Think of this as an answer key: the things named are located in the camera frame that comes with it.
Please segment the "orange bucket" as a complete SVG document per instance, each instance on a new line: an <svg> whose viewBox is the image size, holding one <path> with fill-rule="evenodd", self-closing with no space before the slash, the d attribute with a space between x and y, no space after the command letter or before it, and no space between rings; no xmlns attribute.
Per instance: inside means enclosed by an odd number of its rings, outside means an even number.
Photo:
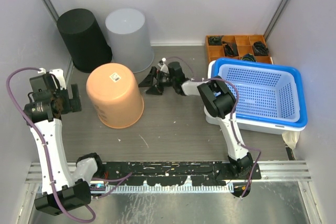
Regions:
<svg viewBox="0 0 336 224"><path fill-rule="evenodd" d="M113 129L135 124L144 111L144 100L133 72L119 63L97 67L86 82L87 95L100 121Z"/></svg>

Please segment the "black bucket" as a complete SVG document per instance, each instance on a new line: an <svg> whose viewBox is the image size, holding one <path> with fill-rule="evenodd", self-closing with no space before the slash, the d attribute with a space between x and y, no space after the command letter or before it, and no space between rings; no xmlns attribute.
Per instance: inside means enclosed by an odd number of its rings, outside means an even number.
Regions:
<svg viewBox="0 0 336 224"><path fill-rule="evenodd" d="M58 18L57 28L79 71L91 73L111 62L111 48L91 11L71 9Z"/></svg>

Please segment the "grey bucket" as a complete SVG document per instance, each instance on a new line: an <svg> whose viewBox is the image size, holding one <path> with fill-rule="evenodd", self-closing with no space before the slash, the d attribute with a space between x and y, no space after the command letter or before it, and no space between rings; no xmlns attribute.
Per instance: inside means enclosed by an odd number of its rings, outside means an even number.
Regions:
<svg viewBox="0 0 336 224"><path fill-rule="evenodd" d="M145 15L133 8L111 12L105 19L112 50L112 62L138 73L147 69L154 60Z"/></svg>

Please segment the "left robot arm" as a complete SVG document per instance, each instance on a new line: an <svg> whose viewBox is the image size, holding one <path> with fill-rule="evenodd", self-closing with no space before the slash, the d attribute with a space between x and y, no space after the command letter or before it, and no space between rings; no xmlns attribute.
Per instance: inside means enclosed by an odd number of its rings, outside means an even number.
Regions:
<svg viewBox="0 0 336 224"><path fill-rule="evenodd" d="M42 196L34 205L38 211L57 216L66 211L90 204L91 180L99 180L105 167L97 153L86 154L76 161L70 172L62 141L63 114L80 112L78 86L71 86L69 96L64 73L54 69L29 80L32 92L24 112L30 119L27 124L34 137L42 173Z"/></svg>

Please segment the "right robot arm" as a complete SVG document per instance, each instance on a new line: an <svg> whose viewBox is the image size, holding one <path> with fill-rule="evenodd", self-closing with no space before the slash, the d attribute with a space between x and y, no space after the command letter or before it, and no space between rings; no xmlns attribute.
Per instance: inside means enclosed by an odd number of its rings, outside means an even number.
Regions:
<svg viewBox="0 0 336 224"><path fill-rule="evenodd" d="M172 87L179 95L201 97L207 122L219 125L222 131L232 176L241 179L248 175L251 178L254 161L236 121L237 100L221 77L196 82L185 76L179 62L165 64L161 60L158 67L151 68L138 87L147 88L146 94L151 95L162 95L165 87Z"/></svg>

